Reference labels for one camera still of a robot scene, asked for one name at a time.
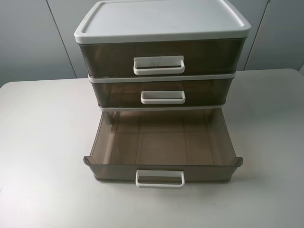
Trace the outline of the smoky drawer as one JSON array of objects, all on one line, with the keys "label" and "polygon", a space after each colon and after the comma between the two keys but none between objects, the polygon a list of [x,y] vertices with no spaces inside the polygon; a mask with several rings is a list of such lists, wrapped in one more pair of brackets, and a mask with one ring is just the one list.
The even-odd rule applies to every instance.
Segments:
[{"label": "smoky drawer", "polygon": [[[144,108],[223,105],[232,79],[190,81],[92,83],[98,105],[102,108]],[[143,104],[143,91],[183,91],[182,104]]]},{"label": "smoky drawer", "polygon": [[164,42],[81,44],[88,72],[94,77],[135,77],[136,57],[183,56],[186,76],[232,74],[244,38]]},{"label": "smoky drawer", "polygon": [[99,181],[139,188],[228,182],[236,156],[221,109],[103,112],[84,163]]}]

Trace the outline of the white plastic drawer cabinet frame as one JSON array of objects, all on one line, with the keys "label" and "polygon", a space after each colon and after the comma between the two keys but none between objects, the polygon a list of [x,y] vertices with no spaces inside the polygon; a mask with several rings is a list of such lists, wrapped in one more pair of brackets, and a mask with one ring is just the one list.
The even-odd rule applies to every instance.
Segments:
[{"label": "white plastic drawer cabinet frame", "polygon": [[[251,26],[227,0],[105,0],[97,2],[75,30],[77,44],[247,39]],[[163,82],[229,79],[232,74],[191,75],[183,56],[134,58],[135,77],[94,77],[90,83]],[[143,104],[182,104],[183,91],[143,91]],[[223,105],[102,108],[103,112],[168,111],[221,108]]]}]

